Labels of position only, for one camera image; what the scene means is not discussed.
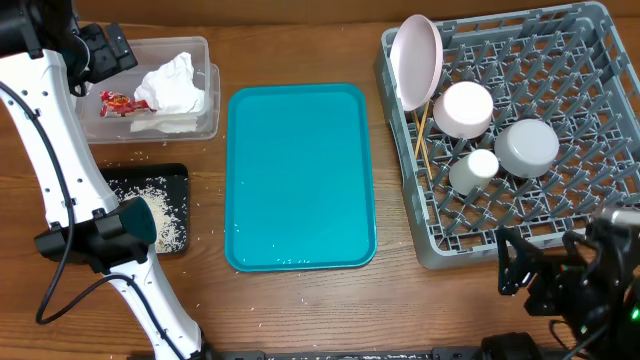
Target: dish rack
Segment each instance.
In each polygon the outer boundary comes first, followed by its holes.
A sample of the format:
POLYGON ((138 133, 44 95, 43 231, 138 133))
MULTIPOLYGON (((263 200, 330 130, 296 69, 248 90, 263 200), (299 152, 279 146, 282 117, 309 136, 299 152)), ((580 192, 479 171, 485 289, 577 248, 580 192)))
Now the dish rack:
MULTIPOLYGON (((427 164, 414 156, 414 116, 402 111, 396 96, 389 54, 398 28, 384 32, 375 73, 423 266, 497 259, 494 230, 500 226, 548 248, 561 245, 567 230, 583 231, 599 207, 637 207, 639 83, 603 5, 586 2, 436 25, 444 66, 431 105, 451 84, 475 81, 491 93, 494 113, 489 129, 471 140, 445 135, 427 114, 429 179, 427 164), (456 193, 448 181, 451 165, 475 149, 493 150, 500 131, 524 118, 540 119, 558 134, 560 151, 550 171, 520 179, 501 169, 486 189, 456 193)), ((421 117, 424 107, 417 112, 421 117)))

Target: white tissue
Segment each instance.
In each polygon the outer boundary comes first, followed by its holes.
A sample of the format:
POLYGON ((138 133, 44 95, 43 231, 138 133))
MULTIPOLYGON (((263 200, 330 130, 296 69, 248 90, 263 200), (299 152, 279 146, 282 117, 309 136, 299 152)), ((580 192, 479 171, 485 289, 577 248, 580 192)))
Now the white tissue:
MULTIPOLYGON (((155 115, 199 112, 204 107, 204 91, 193 85, 191 54, 183 52, 175 59, 148 73, 134 94, 136 101, 146 100, 155 115)), ((156 129, 165 133, 192 132, 197 118, 186 116, 171 120, 139 120, 131 123, 131 132, 156 129)))

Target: black tray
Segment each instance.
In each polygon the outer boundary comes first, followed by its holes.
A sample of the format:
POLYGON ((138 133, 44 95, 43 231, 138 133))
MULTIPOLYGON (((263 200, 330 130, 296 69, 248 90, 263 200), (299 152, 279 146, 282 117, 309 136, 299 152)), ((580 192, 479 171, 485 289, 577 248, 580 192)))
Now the black tray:
POLYGON ((183 164, 159 164, 116 169, 100 169, 102 176, 119 200, 135 187, 152 186, 167 193, 167 205, 172 207, 180 231, 178 241, 169 251, 158 255, 181 254, 189 245, 189 171, 183 164))

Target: red snack package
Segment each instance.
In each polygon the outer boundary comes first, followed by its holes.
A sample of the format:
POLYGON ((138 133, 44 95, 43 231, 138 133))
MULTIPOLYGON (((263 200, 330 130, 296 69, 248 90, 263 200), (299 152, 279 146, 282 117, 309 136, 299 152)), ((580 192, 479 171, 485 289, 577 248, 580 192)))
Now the red snack package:
POLYGON ((100 99, 102 100, 100 116, 103 118, 153 114, 156 112, 149 107, 146 100, 132 101, 128 96, 112 91, 102 91, 100 99))

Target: cup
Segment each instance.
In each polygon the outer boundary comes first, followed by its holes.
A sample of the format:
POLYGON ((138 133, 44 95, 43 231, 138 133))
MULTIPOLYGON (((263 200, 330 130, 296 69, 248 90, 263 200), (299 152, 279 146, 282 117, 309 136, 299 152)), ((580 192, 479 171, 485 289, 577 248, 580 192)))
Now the cup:
POLYGON ((445 134, 473 139, 489 127, 493 98, 484 86, 471 81, 452 85, 436 100, 433 118, 445 134))
POLYGON ((449 183, 453 190, 466 196, 476 186, 487 187, 499 167, 498 158, 491 151, 474 150, 451 166, 449 183))
POLYGON ((535 178, 549 171, 559 148, 551 126, 524 119, 498 134, 494 150, 505 170, 521 178, 535 178))

